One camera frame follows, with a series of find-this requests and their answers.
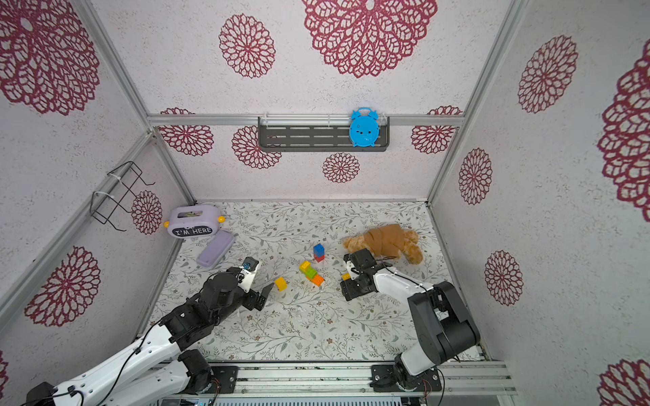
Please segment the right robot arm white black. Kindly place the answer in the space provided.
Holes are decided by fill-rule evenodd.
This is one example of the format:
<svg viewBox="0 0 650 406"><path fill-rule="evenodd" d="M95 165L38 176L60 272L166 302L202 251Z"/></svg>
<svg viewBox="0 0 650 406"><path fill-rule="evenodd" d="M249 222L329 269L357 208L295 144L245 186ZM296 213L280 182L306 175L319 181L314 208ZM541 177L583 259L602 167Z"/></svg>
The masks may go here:
<svg viewBox="0 0 650 406"><path fill-rule="evenodd" d="M346 278L340 283L346 300L384 294L409 308L417 342L397 355L391 367L374 365L374 392L443 392L439 367L479 344L477 325L456 287L418 282L393 265L377 260L368 249L344 256Z"/></svg>

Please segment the small blue lego brick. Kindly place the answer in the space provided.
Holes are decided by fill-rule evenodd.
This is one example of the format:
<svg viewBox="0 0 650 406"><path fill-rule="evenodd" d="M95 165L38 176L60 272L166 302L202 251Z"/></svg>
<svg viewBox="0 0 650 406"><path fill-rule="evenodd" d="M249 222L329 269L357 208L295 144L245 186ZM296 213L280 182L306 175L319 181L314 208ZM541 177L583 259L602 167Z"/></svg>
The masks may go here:
<svg viewBox="0 0 650 406"><path fill-rule="evenodd" d="M313 255L316 258L323 257L325 255L325 248L323 245L318 244L313 247Z"/></svg>

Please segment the yellow square lego brick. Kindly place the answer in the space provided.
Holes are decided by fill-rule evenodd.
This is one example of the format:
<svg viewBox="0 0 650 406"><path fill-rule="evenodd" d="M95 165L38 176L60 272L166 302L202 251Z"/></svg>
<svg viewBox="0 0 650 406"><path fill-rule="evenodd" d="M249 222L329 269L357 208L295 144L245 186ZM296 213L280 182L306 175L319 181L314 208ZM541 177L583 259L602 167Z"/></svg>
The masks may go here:
<svg viewBox="0 0 650 406"><path fill-rule="evenodd" d="M279 277L274 281L275 286L278 288L280 292L283 292L284 290L287 289L288 284L286 280L283 277Z"/></svg>

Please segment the orange lego brick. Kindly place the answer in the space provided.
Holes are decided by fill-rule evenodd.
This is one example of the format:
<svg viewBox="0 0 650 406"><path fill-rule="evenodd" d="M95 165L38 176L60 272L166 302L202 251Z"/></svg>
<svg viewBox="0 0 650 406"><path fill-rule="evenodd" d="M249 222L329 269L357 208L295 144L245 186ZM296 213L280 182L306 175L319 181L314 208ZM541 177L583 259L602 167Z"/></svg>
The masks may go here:
<svg viewBox="0 0 650 406"><path fill-rule="evenodd" d="M313 284L315 284L316 286L320 287L320 286L323 284L323 282L324 282L324 278L323 278L321 275L316 274L316 275L311 279L311 282L312 282Z"/></svg>

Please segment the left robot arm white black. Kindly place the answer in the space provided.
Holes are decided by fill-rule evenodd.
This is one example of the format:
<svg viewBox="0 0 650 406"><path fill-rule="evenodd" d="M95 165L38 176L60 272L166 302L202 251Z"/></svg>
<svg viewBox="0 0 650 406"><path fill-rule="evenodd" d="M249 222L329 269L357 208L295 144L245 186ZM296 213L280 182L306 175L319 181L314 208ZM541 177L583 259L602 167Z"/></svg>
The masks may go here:
<svg viewBox="0 0 650 406"><path fill-rule="evenodd" d="M141 338L81 375L31 389L27 405L147 405L177 393L209 387L213 372L191 345L240 307L264 308L272 291L252 289L255 272L233 267L212 275L200 291L175 307Z"/></svg>

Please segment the green lego brick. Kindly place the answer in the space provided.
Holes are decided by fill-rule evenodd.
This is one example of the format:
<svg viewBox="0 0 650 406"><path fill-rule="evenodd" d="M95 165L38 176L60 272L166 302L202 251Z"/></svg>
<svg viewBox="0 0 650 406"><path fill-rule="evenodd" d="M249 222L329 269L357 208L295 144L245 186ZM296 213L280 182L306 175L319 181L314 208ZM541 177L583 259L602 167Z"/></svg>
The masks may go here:
<svg viewBox="0 0 650 406"><path fill-rule="evenodd" d="M315 269L313 269L311 267L308 267L308 269L306 269L304 271L304 274L306 275L306 277L308 279L313 280L314 277L316 277L316 275L318 275L318 272Z"/></svg>

